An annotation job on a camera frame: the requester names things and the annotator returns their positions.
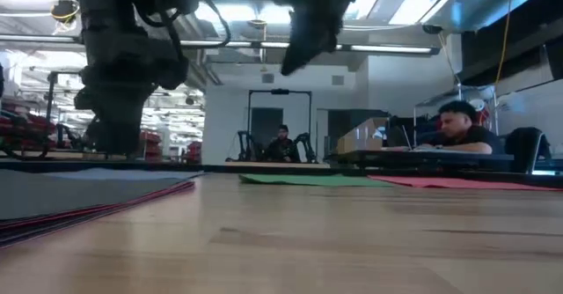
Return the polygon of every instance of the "cardboard box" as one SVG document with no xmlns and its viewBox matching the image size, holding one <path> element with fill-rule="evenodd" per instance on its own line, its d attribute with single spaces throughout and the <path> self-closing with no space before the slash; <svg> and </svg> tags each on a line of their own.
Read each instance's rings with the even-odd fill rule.
<svg viewBox="0 0 563 294">
<path fill-rule="evenodd" d="M 369 118 L 338 140 L 338 154 L 350 151 L 377 151 L 383 147 L 387 118 Z"/>
</svg>

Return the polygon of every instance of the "green mat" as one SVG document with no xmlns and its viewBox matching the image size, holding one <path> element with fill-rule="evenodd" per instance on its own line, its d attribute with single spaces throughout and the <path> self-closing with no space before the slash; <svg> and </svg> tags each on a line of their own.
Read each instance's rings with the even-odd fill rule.
<svg viewBox="0 0 563 294">
<path fill-rule="evenodd" d="M 348 177 L 342 175 L 332 176 L 305 176 L 305 175 L 238 175 L 243 183 L 250 184 L 282 184 L 282 185 L 308 185 L 324 187 L 396 187 L 396 185 L 362 177 Z"/>
</svg>

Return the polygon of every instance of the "person sitting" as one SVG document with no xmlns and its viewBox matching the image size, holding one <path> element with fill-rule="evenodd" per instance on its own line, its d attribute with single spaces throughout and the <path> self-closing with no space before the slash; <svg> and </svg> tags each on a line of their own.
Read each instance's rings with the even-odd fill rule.
<svg viewBox="0 0 563 294">
<path fill-rule="evenodd" d="M 301 163 L 299 151 L 288 136 L 288 126 L 281 125 L 278 130 L 278 137 L 267 146 L 264 153 L 266 161 Z"/>
<path fill-rule="evenodd" d="M 503 154 L 500 138 L 476 123 L 478 114 L 466 101 L 452 101 L 439 110 L 442 128 L 440 134 L 419 146 L 450 151 L 481 154 Z"/>
</svg>

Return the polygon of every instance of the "desk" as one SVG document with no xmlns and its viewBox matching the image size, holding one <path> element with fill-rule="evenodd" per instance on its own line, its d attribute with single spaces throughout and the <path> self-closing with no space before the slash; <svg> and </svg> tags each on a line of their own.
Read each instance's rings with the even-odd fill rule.
<svg viewBox="0 0 563 294">
<path fill-rule="evenodd" d="M 0 251 L 2 293 L 561 293 L 560 193 L 196 183 Z"/>
<path fill-rule="evenodd" d="M 22 152 L 16 151 L 18 155 L 22 155 Z M 38 158 L 41 155 L 40 151 L 24 151 L 23 157 L 25 158 Z M 8 158 L 6 153 L 0 151 L 0 158 Z M 52 159 L 62 159 L 62 160 L 106 160 L 105 153 L 92 153 L 92 152 L 81 152 L 73 150 L 51 150 L 47 153 L 45 157 L 46 160 Z M 126 160 L 127 157 L 122 155 L 111 155 L 110 160 Z"/>
<path fill-rule="evenodd" d="M 492 155 L 476 153 L 428 152 L 428 151 L 352 151 L 328 158 L 339 164 L 358 165 L 360 167 L 409 168 L 419 166 L 438 166 L 491 169 L 502 166 L 504 170 L 514 157 L 511 155 Z"/>
<path fill-rule="evenodd" d="M 309 164 L 309 163 L 270 163 L 270 162 L 225 162 L 225 166 L 245 166 L 245 167 L 281 167 L 281 168 L 312 168 L 324 169 L 330 168 L 327 164 Z"/>
<path fill-rule="evenodd" d="M 537 171 L 554 171 L 556 173 L 563 173 L 563 158 L 555 158 L 551 161 L 538 160 L 536 162 L 535 170 Z"/>
</svg>

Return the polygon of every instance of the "stacked mats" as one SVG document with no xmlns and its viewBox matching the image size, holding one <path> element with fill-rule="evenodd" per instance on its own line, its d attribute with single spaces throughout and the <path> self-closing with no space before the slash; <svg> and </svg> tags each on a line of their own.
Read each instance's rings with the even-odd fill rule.
<svg viewBox="0 0 563 294">
<path fill-rule="evenodd" d="M 0 248 L 190 191 L 198 173 L 0 170 Z"/>
<path fill-rule="evenodd" d="M 432 177 L 399 177 L 399 176 L 369 176 L 348 177 L 333 176 L 303 176 L 303 175 L 239 175 L 244 183 L 270 185 L 303 185 L 322 187 L 417 187 L 417 188 L 462 188 L 462 189 L 503 189 L 503 190 L 535 190 L 561 191 L 563 188 L 534 187 L 523 184 L 505 182 L 487 182 L 481 180 L 464 180 Z"/>
</svg>

